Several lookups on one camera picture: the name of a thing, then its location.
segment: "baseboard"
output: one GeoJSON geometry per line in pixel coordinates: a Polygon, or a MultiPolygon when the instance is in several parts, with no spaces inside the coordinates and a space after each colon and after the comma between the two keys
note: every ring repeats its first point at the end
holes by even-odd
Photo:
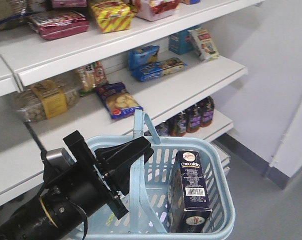
{"type": "Polygon", "coordinates": [[[267,161],[251,151],[249,148],[245,147],[230,135],[225,133],[218,137],[216,141],[243,159],[262,176],[265,176],[273,181],[281,189],[284,189],[289,183],[290,177],[275,167],[269,168],[269,163],[267,161]]]}

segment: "yellow striped package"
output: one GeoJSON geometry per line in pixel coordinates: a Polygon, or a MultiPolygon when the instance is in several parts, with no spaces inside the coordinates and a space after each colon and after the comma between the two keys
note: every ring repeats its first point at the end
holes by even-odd
{"type": "Polygon", "coordinates": [[[91,0],[89,6],[102,32],[109,33],[131,28],[134,13],[124,2],[91,0]]]}

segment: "robotic arm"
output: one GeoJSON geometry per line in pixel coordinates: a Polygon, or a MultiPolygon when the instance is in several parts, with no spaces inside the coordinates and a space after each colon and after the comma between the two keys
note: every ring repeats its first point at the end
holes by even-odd
{"type": "Polygon", "coordinates": [[[128,213],[120,195],[129,192],[131,165],[153,154],[150,142],[140,137],[99,148],[94,157],[78,131],[63,140],[77,161],[63,148],[41,151],[41,190],[0,226],[0,240],[58,240],[81,222],[87,230],[87,218],[104,204],[118,219],[128,213]]]}

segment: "bottle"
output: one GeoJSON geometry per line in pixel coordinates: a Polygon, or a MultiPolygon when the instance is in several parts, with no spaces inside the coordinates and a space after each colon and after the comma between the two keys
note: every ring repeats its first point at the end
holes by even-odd
{"type": "Polygon", "coordinates": [[[184,111],[169,119],[170,135],[182,137],[186,134],[187,116],[184,111]]]}
{"type": "Polygon", "coordinates": [[[163,121],[162,123],[157,125],[155,127],[155,130],[160,137],[167,137],[169,135],[168,121],[163,121]]]}
{"type": "Polygon", "coordinates": [[[214,101],[212,97],[208,96],[207,98],[199,101],[197,105],[201,109],[201,127],[207,127],[213,121],[213,114],[214,114],[214,101]]]}
{"type": "Polygon", "coordinates": [[[194,133],[198,129],[200,129],[201,115],[199,110],[200,109],[196,104],[186,109],[187,119],[188,119],[186,132],[194,133]]]}

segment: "barcode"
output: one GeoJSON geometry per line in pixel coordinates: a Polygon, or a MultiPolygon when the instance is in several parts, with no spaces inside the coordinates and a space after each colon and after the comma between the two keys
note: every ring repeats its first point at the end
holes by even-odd
{"type": "Polygon", "coordinates": [[[202,187],[186,187],[185,188],[186,196],[201,196],[205,197],[204,188],[202,187]]]}

